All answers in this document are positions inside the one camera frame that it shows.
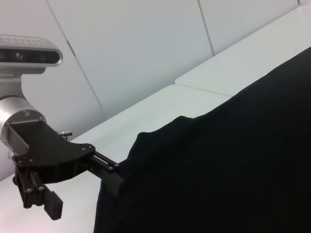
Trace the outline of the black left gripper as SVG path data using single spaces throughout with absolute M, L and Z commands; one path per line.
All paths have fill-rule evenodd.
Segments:
M 86 170 L 81 163 L 87 158 L 88 170 L 113 196 L 119 195 L 124 183 L 120 165 L 95 151 L 93 145 L 69 142 L 43 121 L 10 124 L 8 130 L 9 142 L 17 149 L 13 183 L 24 208 L 43 206 L 52 220 L 60 219 L 63 201 L 43 183 L 58 183 L 81 174 Z

